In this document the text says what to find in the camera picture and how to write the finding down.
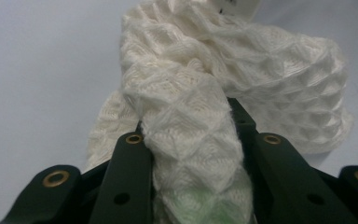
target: white backdrop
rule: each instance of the white backdrop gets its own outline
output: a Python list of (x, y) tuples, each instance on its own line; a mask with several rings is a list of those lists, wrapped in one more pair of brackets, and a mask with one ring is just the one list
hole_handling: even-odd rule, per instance
[[(0, 0), (0, 220), (38, 172), (84, 167), (90, 128), (120, 82), (120, 18), (137, 2)], [(306, 158), (331, 175), (358, 164), (358, 0), (264, 0), (254, 21), (341, 46), (355, 125), (339, 149)]]

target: quilted fabric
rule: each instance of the quilted fabric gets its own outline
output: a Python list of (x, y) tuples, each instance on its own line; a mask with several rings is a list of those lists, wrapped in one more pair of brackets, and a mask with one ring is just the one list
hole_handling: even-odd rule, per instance
[(249, 223), (252, 192), (226, 97), (300, 152), (345, 138), (346, 74), (327, 39), (220, 15), (205, 1), (143, 2), (123, 17), (122, 87), (91, 132), (89, 168), (143, 122), (156, 223)]

